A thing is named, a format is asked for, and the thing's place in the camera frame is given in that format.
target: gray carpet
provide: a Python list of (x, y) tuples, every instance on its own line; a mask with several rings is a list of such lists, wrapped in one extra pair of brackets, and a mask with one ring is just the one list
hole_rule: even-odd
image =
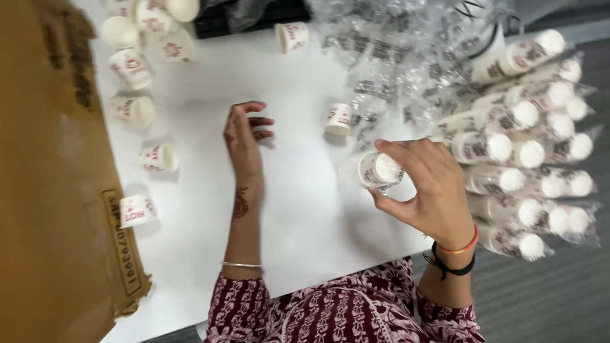
[[(578, 47), (585, 52), (583, 82), (600, 91), (587, 99), (598, 114), (577, 128), (605, 123), (610, 129), (610, 40)], [(602, 134), (593, 155), (579, 167), (597, 183), (599, 194), (590, 198), (610, 206), (610, 134)], [(556, 255), (536, 262), (478, 250), (473, 293), (488, 342), (610, 342), (610, 211), (600, 211), (597, 221), (599, 249), (549, 237), (547, 244)], [(425, 261), (421, 255), (413, 257), (414, 272), (421, 275)], [(188, 327), (146, 343), (195, 342), (195, 327)]]

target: sleeve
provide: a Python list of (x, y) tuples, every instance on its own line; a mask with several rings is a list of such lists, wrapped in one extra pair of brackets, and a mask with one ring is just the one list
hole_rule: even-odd
[(259, 342), (265, 337), (269, 292), (262, 279), (218, 276), (204, 343)]
[(417, 292), (417, 311), (422, 329), (439, 342), (485, 343), (476, 324), (475, 307), (447, 308), (437, 305)]

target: cardboard box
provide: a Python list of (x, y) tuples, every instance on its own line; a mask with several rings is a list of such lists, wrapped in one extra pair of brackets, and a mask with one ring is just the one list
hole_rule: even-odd
[(97, 343), (151, 287), (131, 229), (83, 14), (63, 0), (0, 12), (0, 334)]

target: orange thread bracelet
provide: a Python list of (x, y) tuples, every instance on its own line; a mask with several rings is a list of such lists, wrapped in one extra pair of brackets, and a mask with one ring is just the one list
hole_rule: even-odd
[(478, 229), (478, 228), (476, 227), (476, 225), (475, 225), (475, 236), (474, 236), (474, 238), (472, 239), (472, 241), (471, 241), (470, 243), (468, 243), (468, 245), (466, 245), (466, 247), (465, 247), (465, 248), (460, 249), (460, 250), (447, 250), (447, 249), (445, 249), (445, 248), (441, 247), (441, 246), (440, 246), (440, 245), (438, 245), (438, 244), (436, 245), (436, 247), (437, 247), (437, 248), (439, 248), (439, 249), (441, 249), (441, 250), (442, 250), (444, 253), (448, 253), (448, 254), (453, 254), (453, 255), (456, 255), (456, 254), (461, 254), (461, 253), (463, 253), (463, 252), (465, 252), (465, 251), (468, 251), (470, 248), (474, 247), (474, 246), (475, 246), (475, 244), (476, 244), (476, 241), (477, 241), (478, 239), (479, 239), (479, 229)]

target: bracelet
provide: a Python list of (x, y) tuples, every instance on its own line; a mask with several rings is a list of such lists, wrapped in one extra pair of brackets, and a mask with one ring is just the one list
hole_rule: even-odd
[(461, 254), (465, 251), (468, 251), (470, 248), (474, 247), (476, 244), (476, 241), (479, 239), (479, 229), (476, 227), (475, 225), (475, 236), (474, 238), (470, 241), (470, 243), (468, 243), (468, 245), (466, 245), (465, 248), (460, 249), (460, 250), (447, 250), (443, 247), (441, 247), (440, 245), (437, 245), (437, 247), (439, 249), (441, 249), (444, 253), (448, 253), (448, 254)]
[(470, 261), (470, 263), (466, 267), (457, 270), (449, 269), (449, 267), (447, 267), (443, 263), (443, 261), (441, 261), (439, 257), (436, 256), (436, 247), (436, 242), (432, 243), (432, 254), (434, 254), (434, 259), (430, 258), (430, 256), (427, 256), (426, 254), (423, 254), (423, 258), (426, 260), (426, 262), (440, 269), (440, 271), (442, 272), (442, 275), (440, 277), (441, 281), (443, 281), (447, 277), (447, 273), (451, 273), (457, 276), (463, 276), (470, 273), (472, 268), (475, 266), (475, 255), (472, 255), (472, 261)]
[(261, 268), (260, 264), (243, 264), (243, 263), (231, 263), (226, 261), (220, 261), (222, 265), (228, 265), (230, 267), (244, 267), (244, 268)]

